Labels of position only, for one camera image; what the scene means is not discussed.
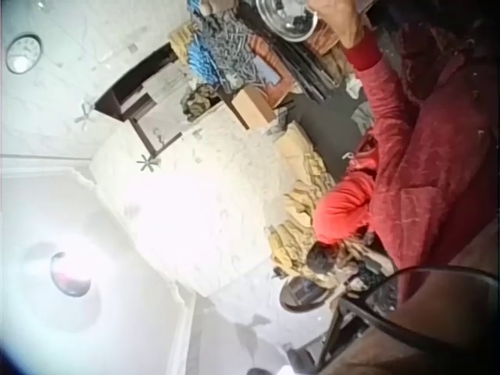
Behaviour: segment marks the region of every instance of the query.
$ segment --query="floor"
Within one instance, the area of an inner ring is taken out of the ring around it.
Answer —
[[[399,71],[400,58],[388,33],[379,31],[378,40],[386,58]],[[321,104],[315,103],[305,95],[296,95],[294,101],[295,107],[288,113],[288,122],[296,120],[302,125],[330,174],[334,179],[340,179],[347,166],[347,160],[342,160],[342,156],[355,149],[361,138],[358,127],[351,120],[351,115],[358,105],[366,101],[363,90],[355,100],[348,95],[343,84],[333,98]]]

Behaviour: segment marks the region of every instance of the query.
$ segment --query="steel bowl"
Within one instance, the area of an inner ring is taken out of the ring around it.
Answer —
[[[294,0],[281,0],[286,3]],[[299,43],[309,38],[318,24],[318,16],[316,13],[311,13],[310,21],[302,27],[296,27],[290,21],[290,16],[284,16],[277,8],[277,0],[256,0],[255,4],[259,11],[262,20],[266,23],[268,28],[275,34],[282,37],[285,41]]]

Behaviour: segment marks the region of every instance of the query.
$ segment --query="cardboard box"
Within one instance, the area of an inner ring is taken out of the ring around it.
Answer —
[[[232,104],[250,129],[265,127],[276,119],[273,109],[257,87],[243,87]]]

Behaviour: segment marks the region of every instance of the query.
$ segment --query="stacked sacks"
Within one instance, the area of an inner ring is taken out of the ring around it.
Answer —
[[[334,288],[338,284],[335,275],[315,274],[305,264],[307,253],[316,240],[312,228],[316,202],[332,188],[334,180],[295,121],[288,125],[275,145],[297,181],[294,189],[284,195],[288,220],[268,228],[271,259],[290,276],[303,276],[323,288]]]

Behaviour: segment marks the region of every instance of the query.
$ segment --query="wall clock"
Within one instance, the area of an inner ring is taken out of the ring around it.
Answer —
[[[41,51],[41,40],[37,35],[25,34],[17,37],[7,48],[7,69],[14,74],[25,74],[37,65]]]

